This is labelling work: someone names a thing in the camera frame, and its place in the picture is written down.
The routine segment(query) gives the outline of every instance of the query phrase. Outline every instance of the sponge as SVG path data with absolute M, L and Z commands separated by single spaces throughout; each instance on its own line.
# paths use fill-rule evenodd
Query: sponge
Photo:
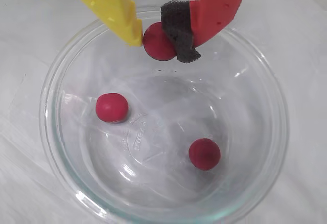
M 201 57 L 193 47 L 190 2 L 171 1 L 162 5 L 161 23 L 180 62 L 190 63 Z

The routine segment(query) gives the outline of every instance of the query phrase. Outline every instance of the bowl bottom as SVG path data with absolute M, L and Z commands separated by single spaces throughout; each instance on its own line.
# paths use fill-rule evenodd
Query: bowl bottom
M 217 92 L 207 83 L 159 73 L 116 79 L 104 87 L 129 102 L 129 116 L 121 123 L 100 121 L 96 100 L 90 100 L 81 120 L 82 155 L 109 195 L 129 205 L 173 208 L 217 188 L 228 156 L 228 129 Z M 189 160 L 188 149 L 200 138 L 212 139 L 222 152 L 210 171 Z

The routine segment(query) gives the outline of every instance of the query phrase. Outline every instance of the glass bowl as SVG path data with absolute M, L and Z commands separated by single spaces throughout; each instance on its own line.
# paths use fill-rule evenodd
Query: glass bowl
M 139 8 L 137 16 L 147 29 L 160 8 Z M 157 61 L 95 21 L 50 68 L 40 105 L 45 152 L 68 191 L 103 220 L 230 223 L 273 186 L 289 126 L 264 55 L 229 28 L 197 50 L 193 63 Z M 104 93 L 126 97 L 126 121 L 97 118 Z M 189 160 L 199 138 L 220 147 L 212 170 Z

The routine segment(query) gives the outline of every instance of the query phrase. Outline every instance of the white surface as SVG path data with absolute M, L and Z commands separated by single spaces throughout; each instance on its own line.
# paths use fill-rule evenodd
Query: white surface
M 94 19 L 78 0 L 0 0 L 0 223 L 99 223 L 53 176 L 38 131 L 47 70 Z M 327 13 L 313 0 L 244 0 L 231 25 L 265 53 L 291 119 L 283 172 L 240 223 L 327 223 Z

